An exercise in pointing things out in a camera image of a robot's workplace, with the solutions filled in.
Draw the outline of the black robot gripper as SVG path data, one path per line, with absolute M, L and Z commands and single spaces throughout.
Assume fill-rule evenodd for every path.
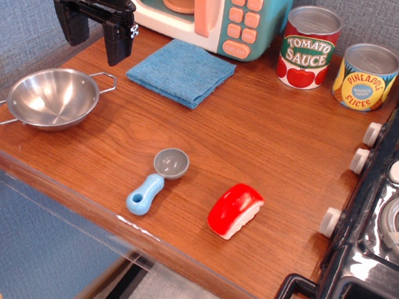
M 135 5 L 131 0 L 54 0 L 53 4 L 64 37 L 73 47 L 88 39 L 88 19 L 93 19 L 103 24 L 109 66 L 117 65 L 131 55 L 133 39 L 139 32 L 133 16 Z M 109 18 L 109 15 L 117 16 L 117 19 Z

